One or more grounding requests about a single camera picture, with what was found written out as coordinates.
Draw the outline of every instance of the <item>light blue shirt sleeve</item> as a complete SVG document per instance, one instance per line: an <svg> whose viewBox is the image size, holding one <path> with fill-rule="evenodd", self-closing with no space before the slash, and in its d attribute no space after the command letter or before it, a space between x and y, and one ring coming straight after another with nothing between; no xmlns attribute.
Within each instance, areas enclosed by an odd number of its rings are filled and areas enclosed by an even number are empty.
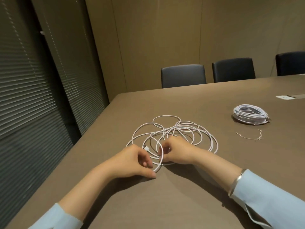
<svg viewBox="0 0 305 229"><path fill-rule="evenodd" d="M244 208L252 221L263 228L305 228L305 202L250 170L243 173L231 197ZM254 220L251 209L265 219L271 227Z"/></svg>
<svg viewBox="0 0 305 229"><path fill-rule="evenodd" d="M80 229L83 223L67 214L57 203L29 229Z"/></svg>

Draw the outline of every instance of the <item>power outlet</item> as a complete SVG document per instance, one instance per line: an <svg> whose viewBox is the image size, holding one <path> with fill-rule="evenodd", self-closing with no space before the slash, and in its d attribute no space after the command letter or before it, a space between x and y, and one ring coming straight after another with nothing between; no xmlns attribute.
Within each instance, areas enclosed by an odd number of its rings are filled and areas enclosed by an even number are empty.
<svg viewBox="0 0 305 229"><path fill-rule="evenodd" d="M283 99L283 100L294 100L296 98L293 98L291 96L276 96L277 98Z"/></svg>

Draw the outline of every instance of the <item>chair backrest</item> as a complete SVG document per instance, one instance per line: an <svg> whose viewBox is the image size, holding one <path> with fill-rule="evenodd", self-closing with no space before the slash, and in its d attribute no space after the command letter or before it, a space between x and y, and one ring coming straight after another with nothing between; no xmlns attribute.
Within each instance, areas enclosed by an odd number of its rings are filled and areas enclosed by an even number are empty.
<svg viewBox="0 0 305 229"><path fill-rule="evenodd" d="M275 56L278 76L305 73L305 51L295 51Z"/></svg>
<svg viewBox="0 0 305 229"><path fill-rule="evenodd" d="M204 66L199 64L170 66L161 69L162 88L206 84Z"/></svg>
<svg viewBox="0 0 305 229"><path fill-rule="evenodd" d="M252 58L226 59L212 63L214 82L255 79Z"/></svg>

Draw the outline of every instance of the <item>brown table surface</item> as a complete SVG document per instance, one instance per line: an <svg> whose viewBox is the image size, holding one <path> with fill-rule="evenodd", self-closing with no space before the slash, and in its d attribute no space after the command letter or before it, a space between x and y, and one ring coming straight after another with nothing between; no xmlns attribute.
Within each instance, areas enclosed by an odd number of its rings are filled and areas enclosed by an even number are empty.
<svg viewBox="0 0 305 229"><path fill-rule="evenodd" d="M249 168L305 200L305 99L275 97L300 93L305 93L303 75L120 94L7 228L28 228L91 168L120 151L138 126L159 115L176 115L202 125L218 140L219 156ZM240 104L263 108L271 123L251 126L234 122L231 114ZM169 127L176 121L164 118L157 122ZM256 138L258 129L263 134L260 141L244 139L235 133ZM136 142L141 146L141 141L143 138ZM155 180L133 177L113 181L102 191L83 228L88 226L90 229L260 228L209 177L189 165L162 167Z"/></svg>

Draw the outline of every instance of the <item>hand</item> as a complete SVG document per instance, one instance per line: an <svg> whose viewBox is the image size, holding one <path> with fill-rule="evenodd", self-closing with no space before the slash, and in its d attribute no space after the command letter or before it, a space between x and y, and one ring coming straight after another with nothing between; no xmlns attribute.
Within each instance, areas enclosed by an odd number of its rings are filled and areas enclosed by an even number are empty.
<svg viewBox="0 0 305 229"><path fill-rule="evenodd" d="M170 136L162 143L162 147L164 152L163 161L179 164L194 164L197 151L201 150L180 136ZM161 147L159 147L158 156L161 156L161 154Z"/></svg>
<svg viewBox="0 0 305 229"><path fill-rule="evenodd" d="M156 178L156 173L150 169L153 162L149 154L137 145L125 147L105 163L109 165L115 178L134 175Z"/></svg>

